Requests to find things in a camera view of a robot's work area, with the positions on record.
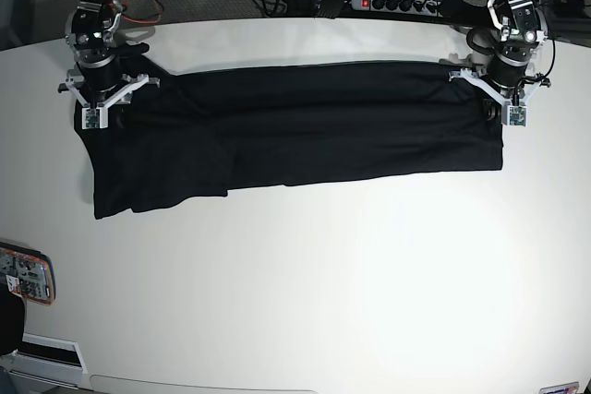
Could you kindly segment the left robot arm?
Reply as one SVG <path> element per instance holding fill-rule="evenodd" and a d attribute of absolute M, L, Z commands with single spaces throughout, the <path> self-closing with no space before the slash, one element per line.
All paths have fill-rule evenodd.
<path fill-rule="evenodd" d="M 550 86 L 549 73 L 528 72 L 532 57 L 549 38 L 548 23 L 534 0 L 488 0 L 487 9 L 493 29 L 471 29 L 466 42 L 488 61 L 454 70 L 449 80 L 463 80 L 484 92 L 498 104 L 503 125 L 525 127 L 527 102 Z"/>

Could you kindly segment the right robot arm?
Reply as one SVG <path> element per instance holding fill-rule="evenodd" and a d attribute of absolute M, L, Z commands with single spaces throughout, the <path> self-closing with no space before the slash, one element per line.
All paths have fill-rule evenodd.
<path fill-rule="evenodd" d="M 118 40 L 116 32 L 124 12 L 120 0 L 79 0 L 66 21 L 65 41 L 75 65 L 58 91 L 75 97 L 83 130 L 107 128 L 112 107 L 131 103 L 133 93 L 144 86 L 160 85 L 158 78 L 145 73 L 131 76 L 124 72 L 125 58 L 150 49 L 146 43 L 129 45 Z"/>

